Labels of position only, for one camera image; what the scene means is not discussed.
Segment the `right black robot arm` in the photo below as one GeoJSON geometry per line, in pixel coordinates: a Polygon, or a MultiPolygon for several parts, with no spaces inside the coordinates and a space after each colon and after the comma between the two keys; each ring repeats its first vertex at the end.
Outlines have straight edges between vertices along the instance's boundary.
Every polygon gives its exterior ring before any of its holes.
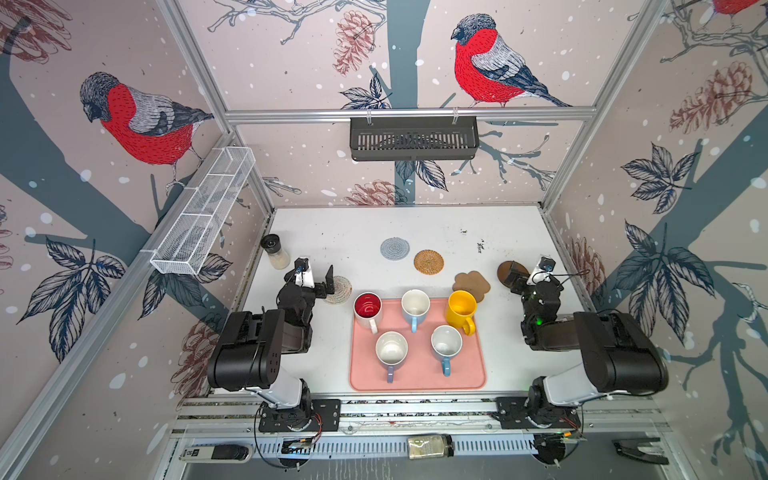
{"type": "Polygon", "coordinates": [[[521,297],[526,345],[533,351],[577,350],[581,355],[578,364],[533,381],[523,404],[527,419],[545,428],[569,419],[592,400],[614,394],[652,396],[665,390],[665,362],[630,314],[558,315],[563,283],[552,273],[554,266],[553,259],[543,257],[534,272],[516,261],[505,261],[497,269],[502,285],[521,297]]]}

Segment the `brown flower-shaped coaster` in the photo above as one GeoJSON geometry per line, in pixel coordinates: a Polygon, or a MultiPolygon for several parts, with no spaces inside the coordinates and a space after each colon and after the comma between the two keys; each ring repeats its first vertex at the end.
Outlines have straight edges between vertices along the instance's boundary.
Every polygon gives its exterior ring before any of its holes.
{"type": "Polygon", "coordinates": [[[480,272],[470,271],[455,276],[452,290],[466,291],[474,297],[477,303],[480,303],[490,292],[491,285],[480,272]]]}

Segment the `black hanging basket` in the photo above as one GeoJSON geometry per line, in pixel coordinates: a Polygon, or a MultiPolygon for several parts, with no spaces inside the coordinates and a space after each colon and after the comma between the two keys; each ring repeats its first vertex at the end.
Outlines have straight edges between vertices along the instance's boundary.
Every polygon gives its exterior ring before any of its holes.
{"type": "Polygon", "coordinates": [[[350,121],[356,161],[471,160],[479,149],[475,117],[373,117],[350,121]]]}

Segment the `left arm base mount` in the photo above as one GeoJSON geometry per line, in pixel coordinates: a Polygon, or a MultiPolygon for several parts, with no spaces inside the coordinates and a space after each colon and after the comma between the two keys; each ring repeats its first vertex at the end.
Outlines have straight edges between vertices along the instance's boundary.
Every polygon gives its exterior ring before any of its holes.
{"type": "Polygon", "coordinates": [[[260,433],[336,432],[340,410],[339,399],[314,399],[285,409],[263,402],[257,429],[260,433]]]}

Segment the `black clamp tool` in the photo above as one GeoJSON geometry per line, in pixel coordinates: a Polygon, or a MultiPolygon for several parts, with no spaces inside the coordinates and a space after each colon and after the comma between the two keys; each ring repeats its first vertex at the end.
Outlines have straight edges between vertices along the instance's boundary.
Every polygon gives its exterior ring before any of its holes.
{"type": "Polygon", "coordinates": [[[669,465],[659,437],[614,439],[616,453],[625,458],[654,465],[669,465]]]}

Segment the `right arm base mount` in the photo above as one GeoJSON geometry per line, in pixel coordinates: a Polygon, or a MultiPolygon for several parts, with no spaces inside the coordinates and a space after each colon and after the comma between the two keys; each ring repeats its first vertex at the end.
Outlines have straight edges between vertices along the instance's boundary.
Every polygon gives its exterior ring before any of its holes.
{"type": "Polygon", "coordinates": [[[490,416],[502,429],[578,430],[581,420],[577,408],[557,407],[549,404],[530,406],[529,399],[521,396],[497,397],[496,411],[490,416]]]}

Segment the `multicolour woven round coaster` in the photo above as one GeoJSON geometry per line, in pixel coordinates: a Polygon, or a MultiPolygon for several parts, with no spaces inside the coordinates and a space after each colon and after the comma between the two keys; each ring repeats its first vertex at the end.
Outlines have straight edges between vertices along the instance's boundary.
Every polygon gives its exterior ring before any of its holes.
{"type": "Polygon", "coordinates": [[[335,275],[333,277],[334,292],[328,294],[325,302],[328,304],[343,304],[352,294],[353,288],[351,282],[343,276],[335,275]]]}

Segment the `pink tray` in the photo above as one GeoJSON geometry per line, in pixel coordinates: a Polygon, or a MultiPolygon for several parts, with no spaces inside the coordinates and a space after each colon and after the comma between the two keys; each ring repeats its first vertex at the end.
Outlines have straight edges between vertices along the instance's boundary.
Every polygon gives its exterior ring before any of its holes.
{"type": "Polygon", "coordinates": [[[360,322],[354,322],[350,360],[352,388],[359,392],[444,392],[482,388],[486,383],[486,370],[478,335],[462,337],[462,350],[451,360],[449,376],[442,373],[440,362],[433,353],[431,335],[446,323],[446,304],[445,298],[433,299],[425,321],[413,333],[402,317],[400,301],[388,299],[383,302],[383,318],[378,332],[396,331],[404,336],[409,346],[405,362],[394,371],[391,383],[375,354],[378,336],[360,322]]]}

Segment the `grey woven round coaster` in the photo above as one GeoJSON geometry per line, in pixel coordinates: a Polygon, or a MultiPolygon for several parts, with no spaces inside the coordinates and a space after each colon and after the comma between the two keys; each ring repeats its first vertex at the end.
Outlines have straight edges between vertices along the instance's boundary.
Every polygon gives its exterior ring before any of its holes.
{"type": "Polygon", "coordinates": [[[404,259],[408,256],[409,252],[410,244],[400,237],[387,238],[380,245],[380,253],[387,260],[398,261],[404,259]]]}

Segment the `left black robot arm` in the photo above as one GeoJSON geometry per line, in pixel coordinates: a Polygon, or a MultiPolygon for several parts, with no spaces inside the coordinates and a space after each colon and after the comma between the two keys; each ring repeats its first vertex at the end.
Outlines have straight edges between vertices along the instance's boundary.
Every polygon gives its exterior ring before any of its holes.
{"type": "Polygon", "coordinates": [[[227,318],[207,367],[211,387],[230,392],[247,390],[270,411],[286,419],[312,417],[307,383],[285,371],[285,354],[306,353],[312,342],[313,308],[318,299],[335,292],[334,270],[314,280],[310,260],[299,257],[284,276],[276,307],[260,313],[233,312],[227,318]]]}

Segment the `dark brown round coaster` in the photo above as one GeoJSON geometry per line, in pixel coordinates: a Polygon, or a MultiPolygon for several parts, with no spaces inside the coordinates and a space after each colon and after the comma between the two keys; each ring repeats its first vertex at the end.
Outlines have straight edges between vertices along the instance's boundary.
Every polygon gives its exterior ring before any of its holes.
{"type": "Polygon", "coordinates": [[[507,288],[511,288],[519,279],[526,283],[529,276],[528,269],[517,261],[504,261],[497,268],[498,280],[507,288]]]}

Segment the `yellow mug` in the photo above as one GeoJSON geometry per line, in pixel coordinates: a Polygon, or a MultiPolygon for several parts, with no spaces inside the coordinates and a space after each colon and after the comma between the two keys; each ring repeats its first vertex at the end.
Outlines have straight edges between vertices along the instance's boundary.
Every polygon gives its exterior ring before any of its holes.
{"type": "Polygon", "coordinates": [[[446,322],[465,335],[476,333],[474,315],[477,311],[477,301],[468,291],[454,291],[448,298],[445,310],[446,322]]]}

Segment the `white mug light-blue handle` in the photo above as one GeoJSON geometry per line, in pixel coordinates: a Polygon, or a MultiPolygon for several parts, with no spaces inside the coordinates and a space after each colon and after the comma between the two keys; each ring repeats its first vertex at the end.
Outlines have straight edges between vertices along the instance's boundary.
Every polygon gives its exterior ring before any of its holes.
{"type": "Polygon", "coordinates": [[[422,290],[411,289],[403,294],[401,298],[402,316],[412,333],[416,333],[419,325],[425,321],[430,307],[430,297],[422,290]]]}

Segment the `black device on rail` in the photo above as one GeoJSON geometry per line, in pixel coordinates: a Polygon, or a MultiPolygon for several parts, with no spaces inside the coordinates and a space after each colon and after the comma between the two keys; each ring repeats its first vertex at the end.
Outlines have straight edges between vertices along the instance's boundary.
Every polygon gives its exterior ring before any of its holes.
{"type": "Polygon", "coordinates": [[[179,459],[187,463],[244,463],[253,455],[248,445],[217,444],[185,448],[179,459]]]}

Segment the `tan cork round coaster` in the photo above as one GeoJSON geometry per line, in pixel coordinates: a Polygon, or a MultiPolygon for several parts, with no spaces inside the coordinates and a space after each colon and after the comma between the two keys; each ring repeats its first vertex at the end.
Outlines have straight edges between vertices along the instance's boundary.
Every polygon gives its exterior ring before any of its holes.
{"type": "Polygon", "coordinates": [[[440,273],[445,265],[443,256],[435,250],[419,251],[414,257],[414,268],[425,275],[440,273]]]}

